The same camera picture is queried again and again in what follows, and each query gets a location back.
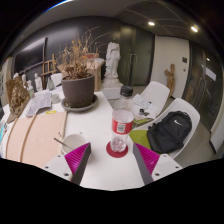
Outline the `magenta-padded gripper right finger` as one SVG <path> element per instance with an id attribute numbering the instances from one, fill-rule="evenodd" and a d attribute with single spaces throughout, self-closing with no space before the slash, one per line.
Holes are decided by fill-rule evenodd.
<path id="1" fill-rule="evenodd" d="M 145 185 L 182 169 L 168 154 L 157 154 L 140 144 L 133 144 L 133 154 Z"/>

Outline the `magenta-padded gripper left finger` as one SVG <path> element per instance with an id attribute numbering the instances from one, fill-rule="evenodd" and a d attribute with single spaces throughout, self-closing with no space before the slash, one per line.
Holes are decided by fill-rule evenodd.
<path id="1" fill-rule="evenodd" d="M 91 143 L 79 146 L 66 155 L 56 155 L 43 169 L 79 185 L 91 155 Z"/>

